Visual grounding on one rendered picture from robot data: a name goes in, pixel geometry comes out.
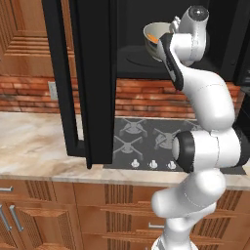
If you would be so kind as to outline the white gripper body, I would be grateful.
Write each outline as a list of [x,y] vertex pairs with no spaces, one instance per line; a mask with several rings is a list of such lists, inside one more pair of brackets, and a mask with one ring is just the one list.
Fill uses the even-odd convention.
[[181,23],[180,18],[179,17],[174,17],[173,21],[171,22],[171,24],[169,26],[169,30],[172,33],[178,33],[180,23]]

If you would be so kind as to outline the pale bowl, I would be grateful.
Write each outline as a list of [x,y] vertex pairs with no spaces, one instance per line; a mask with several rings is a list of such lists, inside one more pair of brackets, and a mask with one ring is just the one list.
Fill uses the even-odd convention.
[[152,22],[144,27],[143,34],[145,37],[145,45],[148,53],[157,61],[160,62],[160,58],[157,56],[157,44],[150,42],[146,35],[148,33],[159,39],[165,33],[171,33],[169,30],[170,24],[168,22]]

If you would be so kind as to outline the orange carrot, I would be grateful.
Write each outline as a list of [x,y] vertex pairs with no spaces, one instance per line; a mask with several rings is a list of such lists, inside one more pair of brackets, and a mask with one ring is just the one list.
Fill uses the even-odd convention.
[[157,44],[157,43],[158,43],[158,39],[157,39],[155,36],[153,36],[152,34],[150,34],[150,33],[148,33],[148,34],[146,35],[146,38],[147,38],[150,42],[152,42],[152,43],[154,43],[154,44]]

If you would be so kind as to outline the black microwave oven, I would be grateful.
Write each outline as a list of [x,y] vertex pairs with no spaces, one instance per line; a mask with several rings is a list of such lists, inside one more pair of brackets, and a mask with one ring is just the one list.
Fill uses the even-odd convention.
[[207,31],[210,48],[192,66],[219,73],[239,86],[250,85],[250,0],[118,0],[117,76],[120,78],[169,79],[160,68],[128,62],[129,51],[146,49],[143,30],[152,22],[170,22],[188,7],[201,5],[209,11]]

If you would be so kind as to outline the dark microwave turntable plate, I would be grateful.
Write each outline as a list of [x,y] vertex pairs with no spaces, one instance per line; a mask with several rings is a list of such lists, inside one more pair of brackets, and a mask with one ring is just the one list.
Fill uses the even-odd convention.
[[126,59],[129,63],[144,67],[160,68],[162,66],[161,62],[154,59],[146,49],[129,51]]

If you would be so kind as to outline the black microwave door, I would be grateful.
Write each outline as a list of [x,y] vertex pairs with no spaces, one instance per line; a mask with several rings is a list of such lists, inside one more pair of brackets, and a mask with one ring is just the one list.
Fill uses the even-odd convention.
[[83,139],[78,138],[61,0],[42,0],[66,152],[86,165],[113,157],[117,1],[68,0]]

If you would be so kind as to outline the wooden cupboard door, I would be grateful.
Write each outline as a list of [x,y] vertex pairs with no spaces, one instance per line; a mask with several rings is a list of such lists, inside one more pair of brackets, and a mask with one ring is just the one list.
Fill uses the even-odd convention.
[[12,217],[25,250],[83,250],[75,205],[15,201],[7,203],[9,212],[10,205],[23,226],[19,231]]
[[8,250],[10,246],[9,233],[0,218],[0,248]]

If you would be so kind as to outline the grey hob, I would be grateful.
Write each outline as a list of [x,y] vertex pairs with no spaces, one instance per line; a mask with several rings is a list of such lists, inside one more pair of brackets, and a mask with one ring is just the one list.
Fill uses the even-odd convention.
[[[174,161],[172,141],[179,132],[200,129],[196,120],[116,118],[112,163],[104,167],[119,170],[183,172]],[[138,168],[131,166],[134,159],[140,163]],[[152,160],[158,164],[156,169],[149,167]],[[168,168],[170,161],[177,165],[175,170]]]

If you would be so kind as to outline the wide wooden drawer front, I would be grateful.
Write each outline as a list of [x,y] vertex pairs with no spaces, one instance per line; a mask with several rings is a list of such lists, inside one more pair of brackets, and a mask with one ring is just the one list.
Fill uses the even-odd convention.
[[[151,250],[157,235],[83,234],[84,250]],[[215,238],[193,237],[198,250],[250,250],[250,238],[245,242],[223,241]]]
[[[74,184],[78,205],[137,204],[150,202],[161,187],[141,187],[108,184]],[[217,208],[250,213],[250,191],[226,190],[217,202]]]
[[[163,225],[165,220],[154,215],[149,207],[79,206],[83,232],[103,233],[149,229],[148,223]],[[223,237],[229,233],[250,231],[250,215],[216,212],[201,219],[192,233],[201,236]]]

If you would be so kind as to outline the small wooden drawer front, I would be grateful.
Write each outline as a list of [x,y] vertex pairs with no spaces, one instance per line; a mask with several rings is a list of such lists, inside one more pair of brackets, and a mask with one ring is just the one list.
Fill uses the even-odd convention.
[[53,184],[46,181],[0,180],[0,188],[13,187],[11,192],[0,191],[2,201],[55,202]]

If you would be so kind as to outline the grey wall socket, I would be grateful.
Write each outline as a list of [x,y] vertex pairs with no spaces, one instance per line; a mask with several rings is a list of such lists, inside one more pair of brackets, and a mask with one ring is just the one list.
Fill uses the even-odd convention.
[[58,99],[56,82],[48,81],[49,92],[51,96],[51,100],[56,101]]

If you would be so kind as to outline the wooden wall cupboard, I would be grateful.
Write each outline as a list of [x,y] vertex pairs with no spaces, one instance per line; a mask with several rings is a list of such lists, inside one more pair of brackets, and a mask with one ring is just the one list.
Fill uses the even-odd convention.
[[54,76],[41,0],[0,0],[0,75]]

